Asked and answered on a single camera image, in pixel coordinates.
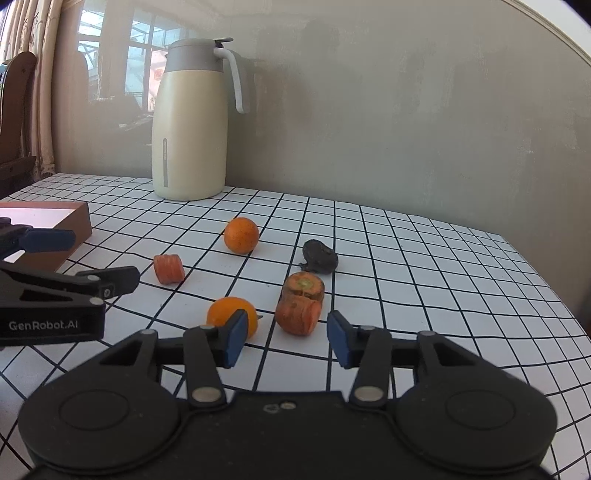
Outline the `dark dried fruit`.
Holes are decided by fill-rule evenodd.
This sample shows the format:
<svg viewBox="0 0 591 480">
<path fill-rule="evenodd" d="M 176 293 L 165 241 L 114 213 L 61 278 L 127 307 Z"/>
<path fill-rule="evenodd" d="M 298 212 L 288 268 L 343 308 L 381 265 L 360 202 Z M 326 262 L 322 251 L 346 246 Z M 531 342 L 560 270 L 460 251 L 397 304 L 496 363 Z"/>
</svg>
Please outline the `dark dried fruit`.
<svg viewBox="0 0 591 480">
<path fill-rule="evenodd" d="M 301 270 L 322 275 L 331 274 L 339 265 L 339 256 L 320 240 L 311 239 L 303 246 Z"/>
</svg>

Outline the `near orange on table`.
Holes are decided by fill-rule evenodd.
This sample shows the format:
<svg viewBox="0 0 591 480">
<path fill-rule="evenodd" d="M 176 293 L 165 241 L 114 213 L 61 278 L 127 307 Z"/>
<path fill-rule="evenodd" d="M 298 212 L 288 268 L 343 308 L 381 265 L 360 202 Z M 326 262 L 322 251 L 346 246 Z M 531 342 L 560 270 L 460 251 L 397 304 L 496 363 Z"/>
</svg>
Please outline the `near orange on table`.
<svg viewBox="0 0 591 480">
<path fill-rule="evenodd" d="M 257 328 L 259 327 L 259 314 L 256 312 L 256 308 L 245 299 L 238 297 L 223 297 L 216 300 L 208 308 L 206 323 L 207 325 L 214 327 L 221 327 L 228 322 L 231 316 L 238 310 L 243 310 L 247 314 L 247 320 L 249 321 L 247 337 L 250 339 L 256 334 Z"/>
</svg>

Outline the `brown rimmed white tray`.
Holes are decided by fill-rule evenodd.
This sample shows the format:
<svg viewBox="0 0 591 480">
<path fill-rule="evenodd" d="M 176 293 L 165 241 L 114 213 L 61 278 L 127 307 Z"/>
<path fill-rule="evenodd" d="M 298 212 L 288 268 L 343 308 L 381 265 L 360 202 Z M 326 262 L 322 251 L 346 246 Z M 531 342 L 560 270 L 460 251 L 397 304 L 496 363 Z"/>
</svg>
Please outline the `brown rimmed white tray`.
<svg viewBox="0 0 591 480">
<path fill-rule="evenodd" d="M 55 272 L 91 234 L 86 202 L 1 202 L 2 261 Z"/>
</svg>

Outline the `cream grey thermos jug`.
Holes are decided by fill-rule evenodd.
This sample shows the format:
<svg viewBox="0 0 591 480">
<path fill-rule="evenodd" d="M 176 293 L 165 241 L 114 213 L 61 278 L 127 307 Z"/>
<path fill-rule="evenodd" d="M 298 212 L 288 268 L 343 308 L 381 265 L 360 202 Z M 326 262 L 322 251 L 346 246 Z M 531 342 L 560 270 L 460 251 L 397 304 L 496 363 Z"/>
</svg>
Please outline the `cream grey thermos jug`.
<svg viewBox="0 0 591 480">
<path fill-rule="evenodd" d="M 230 37 L 169 45 L 153 110 L 152 184 L 156 195 L 194 201 L 221 193 L 228 158 L 229 68 L 235 110 L 249 113 L 242 59 Z"/>
</svg>

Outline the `dark wooden chair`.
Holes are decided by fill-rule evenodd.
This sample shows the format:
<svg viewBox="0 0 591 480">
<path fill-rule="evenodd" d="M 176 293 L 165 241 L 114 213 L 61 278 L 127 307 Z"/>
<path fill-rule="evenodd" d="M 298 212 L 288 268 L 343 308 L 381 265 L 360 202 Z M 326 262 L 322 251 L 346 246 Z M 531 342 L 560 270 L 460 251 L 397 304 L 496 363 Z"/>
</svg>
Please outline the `dark wooden chair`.
<svg viewBox="0 0 591 480">
<path fill-rule="evenodd" d="M 32 183 L 36 157 L 24 140 L 37 57 L 23 51 L 1 65 L 1 197 Z"/>
</svg>

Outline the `carrot chunk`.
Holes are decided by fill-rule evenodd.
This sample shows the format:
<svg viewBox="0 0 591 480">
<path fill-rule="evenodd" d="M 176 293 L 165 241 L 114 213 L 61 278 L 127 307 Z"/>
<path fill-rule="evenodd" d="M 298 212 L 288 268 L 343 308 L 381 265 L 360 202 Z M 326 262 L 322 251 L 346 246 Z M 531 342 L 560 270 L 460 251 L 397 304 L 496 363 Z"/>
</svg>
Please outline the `carrot chunk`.
<svg viewBox="0 0 591 480">
<path fill-rule="evenodd" d="M 325 283 L 317 275 L 307 271 L 301 271 L 287 277 L 281 293 L 283 296 L 304 296 L 308 299 L 322 302 L 325 298 Z"/>
<path fill-rule="evenodd" d="M 304 296 L 287 295 L 277 303 L 274 319 L 284 331 L 308 336 L 315 330 L 322 313 L 322 302 Z"/>
<path fill-rule="evenodd" d="M 185 278 L 184 267 L 177 254 L 154 256 L 153 270 L 156 279 L 162 285 L 178 284 Z"/>
</svg>

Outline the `orange on table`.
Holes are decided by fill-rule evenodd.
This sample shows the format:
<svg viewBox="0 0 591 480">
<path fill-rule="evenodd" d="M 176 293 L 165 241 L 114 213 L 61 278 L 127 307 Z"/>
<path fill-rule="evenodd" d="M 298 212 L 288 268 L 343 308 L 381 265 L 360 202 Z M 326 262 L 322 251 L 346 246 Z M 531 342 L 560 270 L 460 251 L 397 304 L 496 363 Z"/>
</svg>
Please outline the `orange on table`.
<svg viewBox="0 0 591 480">
<path fill-rule="evenodd" d="M 231 252 L 249 254 L 259 244 L 259 227 L 249 218 L 237 217 L 226 225 L 223 241 Z"/>
<path fill-rule="evenodd" d="M 221 327 L 228 322 L 231 316 L 238 310 L 243 310 L 247 314 L 247 320 L 249 321 L 247 337 L 250 339 L 256 334 L 257 328 L 259 327 L 259 314 L 256 312 L 256 308 L 245 299 L 238 297 L 223 297 L 216 300 L 208 308 L 206 323 L 207 325 L 214 327 Z"/>
</svg>

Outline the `far orange on table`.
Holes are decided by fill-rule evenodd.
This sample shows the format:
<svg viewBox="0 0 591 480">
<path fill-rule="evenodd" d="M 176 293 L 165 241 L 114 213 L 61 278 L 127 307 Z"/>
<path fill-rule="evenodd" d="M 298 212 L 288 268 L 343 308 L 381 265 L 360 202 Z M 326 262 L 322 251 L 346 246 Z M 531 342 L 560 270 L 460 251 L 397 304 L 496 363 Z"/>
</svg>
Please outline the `far orange on table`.
<svg viewBox="0 0 591 480">
<path fill-rule="evenodd" d="M 237 217 L 226 225 L 223 241 L 231 252 L 249 254 L 259 244 L 259 227 L 249 218 Z"/>
</svg>

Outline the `beige floral curtain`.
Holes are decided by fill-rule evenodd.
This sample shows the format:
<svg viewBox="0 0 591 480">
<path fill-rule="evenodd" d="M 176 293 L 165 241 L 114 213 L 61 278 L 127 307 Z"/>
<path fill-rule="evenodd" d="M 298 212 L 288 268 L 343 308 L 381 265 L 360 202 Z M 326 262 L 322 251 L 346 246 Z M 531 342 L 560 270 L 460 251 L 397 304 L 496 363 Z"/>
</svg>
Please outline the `beige floral curtain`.
<svg viewBox="0 0 591 480">
<path fill-rule="evenodd" d="M 55 173 L 52 80 L 59 0 L 1 3 L 1 168 Z"/>
</svg>

